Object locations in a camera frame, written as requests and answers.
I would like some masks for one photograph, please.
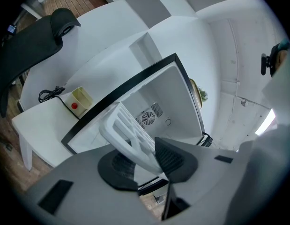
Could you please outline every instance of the grille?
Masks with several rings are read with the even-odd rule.
[[[154,120],[155,120],[155,115],[152,112],[145,112],[141,117],[141,121],[145,125],[153,124]]]
[[[141,123],[141,121],[138,118],[136,118],[135,120],[142,127],[142,129],[145,129],[145,126]]]
[[[154,103],[151,108],[158,118],[164,113],[158,103]]]

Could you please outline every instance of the red button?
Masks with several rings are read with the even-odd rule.
[[[71,107],[72,107],[73,109],[76,109],[76,108],[78,107],[78,104],[77,104],[77,103],[72,103]]]

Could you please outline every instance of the white wall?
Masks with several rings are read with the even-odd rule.
[[[273,76],[263,90],[271,103],[278,124],[290,124],[290,50],[283,66]]]
[[[172,16],[197,17],[187,0],[160,0]]]
[[[212,133],[220,96],[216,44],[207,23],[199,19],[170,17],[149,31],[161,56],[176,53],[188,76],[208,93],[201,108],[205,131]]]
[[[226,0],[206,7],[196,14],[208,23],[228,18],[250,18],[260,13],[270,13],[264,0]]]
[[[160,0],[125,0],[140,16],[144,23],[152,28],[162,20],[171,16]]]
[[[210,23],[221,63],[213,146],[222,149],[237,150],[242,142],[257,137],[255,131],[271,109],[262,94],[271,77],[269,70],[265,76],[260,74],[260,57],[262,53],[269,55],[285,38],[278,21],[266,9],[248,11]],[[241,105],[242,98],[249,101],[247,107]]]

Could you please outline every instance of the wooden floor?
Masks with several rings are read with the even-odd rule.
[[[90,10],[107,4],[105,0],[46,0],[43,4],[45,12],[50,15],[57,8],[69,8],[76,17]],[[36,21],[35,17],[26,13],[18,23],[18,32]],[[0,164],[13,189],[24,193],[31,185],[50,172],[53,168],[40,159],[36,154],[32,157],[32,169],[28,171],[22,161],[19,137],[12,126],[11,120],[20,114],[17,107],[22,92],[19,79],[10,87],[7,115],[0,117]],[[164,210],[163,204],[158,204],[152,194],[140,197],[153,215],[161,219]]]

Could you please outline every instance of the white table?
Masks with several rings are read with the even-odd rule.
[[[58,98],[14,117],[12,123],[19,133],[25,167],[32,167],[32,151],[53,167],[69,158],[72,154],[60,141],[77,121]]]
[[[25,167],[32,168],[32,151],[52,167],[56,167],[72,156],[60,142],[77,118],[64,107],[58,98],[43,102],[13,118],[12,122],[19,133],[20,148]],[[99,133],[99,124],[91,126],[91,141],[87,136],[78,137],[74,150],[84,152],[109,144]],[[156,176],[136,166],[134,180],[143,184]]]
[[[41,19],[46,16],[46,12],[42,4],[38,0],[25,0],[21,7],[33,15],[36,19]]]

